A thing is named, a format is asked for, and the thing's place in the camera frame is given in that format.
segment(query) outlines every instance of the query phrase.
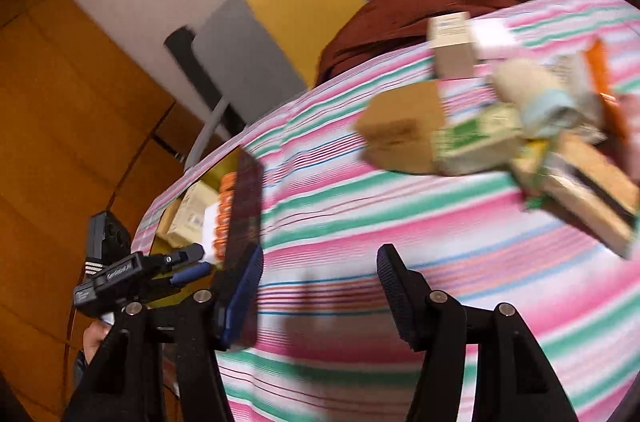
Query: striped tablecloth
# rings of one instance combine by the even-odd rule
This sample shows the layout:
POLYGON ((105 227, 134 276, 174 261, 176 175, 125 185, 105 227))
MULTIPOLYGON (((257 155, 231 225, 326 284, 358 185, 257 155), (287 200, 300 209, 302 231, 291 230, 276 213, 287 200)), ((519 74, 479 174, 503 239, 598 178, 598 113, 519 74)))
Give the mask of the striped tablecloth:
MULTIPOLYGON (((606 41, 619 91, 640 91, 640 11, 622 0, 537 0, 494 14, 542 62, 606 41)), ((433 76, 425 44, 378 57, 280 108, 158 197, 161 212, 238 144, 265 169, 255 348, 218 356, 239 420, 404 420, 422 354, 401 341, 376 277, 392 242, 461 303, 507 301, 529 324, 580 420, 603 421, 640 369, 640 265, 544 211, 523 212, 511 176, 412 176, 359 156, 353 124, 382 91, 433 76)), ((479 66, 478 75, 488 72, 479 66)), ((458 121, 494 99, 482 77, 440 84, 458 121)), ((477 351, 466 356, 459 420, 470 420, 477 351)))

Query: metal bolt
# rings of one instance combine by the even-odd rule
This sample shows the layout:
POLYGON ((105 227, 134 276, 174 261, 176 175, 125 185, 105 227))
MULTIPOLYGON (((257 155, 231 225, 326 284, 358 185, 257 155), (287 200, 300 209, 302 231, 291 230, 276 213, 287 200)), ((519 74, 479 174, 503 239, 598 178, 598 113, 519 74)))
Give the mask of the metal bolt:
POLYGON ((133 301, 133 303, 129 303, 127 305, 124 311, 130 316, 135 316, 137 314, 140 314, 140 312, 142 312, 142 304, 138 303, 137 301, 133 301))
POLYGON ((203 288, 202 290, 198 290, 196 293, 194 293, 193 298, 198 303, 206 303, 211 299, 211 291, 203 288))
POLYGON ((516 309, 513 307, 513 305, 510 305, 508 303, 500 303, 500 306, 498 306, 498 310, 500 311, 500 314, 507 317, 513 316, 514 313, 516 313, 516 309))
POLYGON ((447 293, 442 290, 432 290, 429 294, 429 299, 434 303, 446 303, 449 296, 447 296, 447 293))

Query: small cardboard box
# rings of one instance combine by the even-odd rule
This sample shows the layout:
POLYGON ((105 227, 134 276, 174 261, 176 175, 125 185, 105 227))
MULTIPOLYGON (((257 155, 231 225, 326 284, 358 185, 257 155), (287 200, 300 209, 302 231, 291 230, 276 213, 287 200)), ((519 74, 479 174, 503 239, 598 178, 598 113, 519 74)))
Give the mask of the small cardboard box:
POLYGON ((477 57, 468 19, 468 12, 456 12, 429 20, 428 40, 439 79, 475 77, 477 57))
POLYGON ((445 124, 436 81, 378 94, 356 122, 367 141, 364 158, 378 168, 433 173, 431 132, 445 124))

